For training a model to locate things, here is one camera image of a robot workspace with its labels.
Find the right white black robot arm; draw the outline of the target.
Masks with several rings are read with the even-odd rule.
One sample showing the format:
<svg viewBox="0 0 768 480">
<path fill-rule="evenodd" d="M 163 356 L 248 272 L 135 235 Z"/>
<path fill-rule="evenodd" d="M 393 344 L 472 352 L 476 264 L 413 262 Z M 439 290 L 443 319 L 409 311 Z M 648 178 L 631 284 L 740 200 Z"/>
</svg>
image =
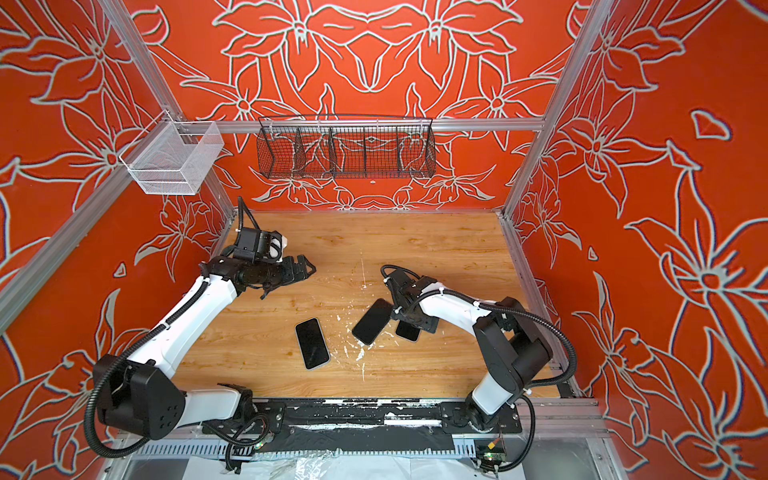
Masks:
<svg viewBox="0 0 768 480">
<path fill-rule="evenodd" d="M 464 416 L 479 430 L 486 430 L 504 405 L 523 396 L 552 359 L 534 316 L 513 298 L 482 301 L 432 278 L 398 272 L 387 275 L 384 284 L 393 300 L 392 319 L 428 333 L 445 321 L 477 342 L 487 373 L 468 394 Z"/>
</svg>

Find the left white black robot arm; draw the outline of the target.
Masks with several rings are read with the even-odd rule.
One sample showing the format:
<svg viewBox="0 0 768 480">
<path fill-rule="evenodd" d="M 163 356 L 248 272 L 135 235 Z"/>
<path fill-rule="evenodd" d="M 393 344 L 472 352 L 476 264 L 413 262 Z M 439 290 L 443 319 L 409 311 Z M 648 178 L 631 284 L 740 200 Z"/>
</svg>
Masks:
<svg viewBox="0 0 768 480">
<path fill-rule="evenodd" d="M 197 339 L 240 294 L 249 288 L 269 294 L 309 279 L 316 268 L 300 255 L 276 263 L 217 256 L 200 269 L 190 290 L 152 330 L 122 353 L 97 362 L 84 423 L 92 447 L 101 443 L 98 424 L 147 442 L 162 439 L 177 427 L 254 415 L 245 404 L 248 395 L 243 387 L 220 384 L 184 391 L 173 378 Z"/>
</svg>

